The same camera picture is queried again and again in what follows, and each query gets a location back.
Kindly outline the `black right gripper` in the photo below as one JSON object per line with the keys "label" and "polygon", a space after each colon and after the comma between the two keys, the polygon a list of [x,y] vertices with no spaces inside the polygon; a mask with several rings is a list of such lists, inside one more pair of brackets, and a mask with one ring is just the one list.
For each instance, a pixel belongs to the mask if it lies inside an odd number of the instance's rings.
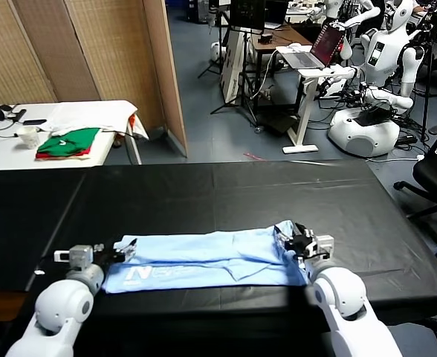
{"label": "black right gripper", "polygon": [[290,236],[281,231],[275,231],[275,240],[284,245],[288,251],[293,251],[297,257],[309,258],[314,253],[314,232],[301,224],[294,225],[295,233]]}

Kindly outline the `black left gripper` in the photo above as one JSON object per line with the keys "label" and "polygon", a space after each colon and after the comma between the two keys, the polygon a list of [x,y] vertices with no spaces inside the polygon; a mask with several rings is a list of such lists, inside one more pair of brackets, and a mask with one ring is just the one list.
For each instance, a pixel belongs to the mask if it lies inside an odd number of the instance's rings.
{"label": "black left gripper", "polygon": [[136,239],[121,240],[114,244],[114,248],[104,248],[102,251],[94,251],[93,264],[111,265],[114,263],[123,263],[124,260],[131,260],[135,256],[136,245]]}

